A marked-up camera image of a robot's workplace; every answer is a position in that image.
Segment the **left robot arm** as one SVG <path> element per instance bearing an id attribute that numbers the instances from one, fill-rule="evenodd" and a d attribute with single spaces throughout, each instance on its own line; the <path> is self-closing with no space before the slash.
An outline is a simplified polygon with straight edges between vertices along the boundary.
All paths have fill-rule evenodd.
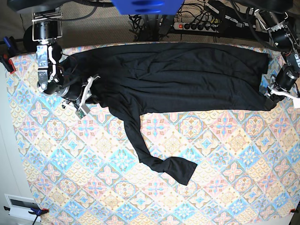
<path id="1" fill-rule="evenodd" d="M 274 45 L 271 46 L 261 40 L 253 28 L 250 28 L 254 37 L 265 47 L 281 52 L 285 59 L 285 64 L 278 75 L 272 76 L 271 83 L 267 86 L 267 103 L 275 105 L 284 98 L 289 98 L 293 102 L 293 107 L 299 109 L 300 91 L 296 81 L 300 78 L 300 40 L 287 21 L 288 14 L 248 7 L 246 15 L 247 18 L 255 17 L 258 20 Z"/>

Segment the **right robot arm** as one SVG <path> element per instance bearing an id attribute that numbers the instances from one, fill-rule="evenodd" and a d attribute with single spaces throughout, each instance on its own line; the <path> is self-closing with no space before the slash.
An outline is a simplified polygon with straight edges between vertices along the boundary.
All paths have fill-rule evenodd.
<path id="1" fill-rule="evenodd" d="M 83 88 L 79 78 L 65 72 L 60 59 L 62 48 L 57 39 L 62 37 L 61 7 L 32 14 L 32 40 L 37 41 L 38 64 L 37 87 L 46 95 L 57 95 L 69 101 L 76 101 Z"/>

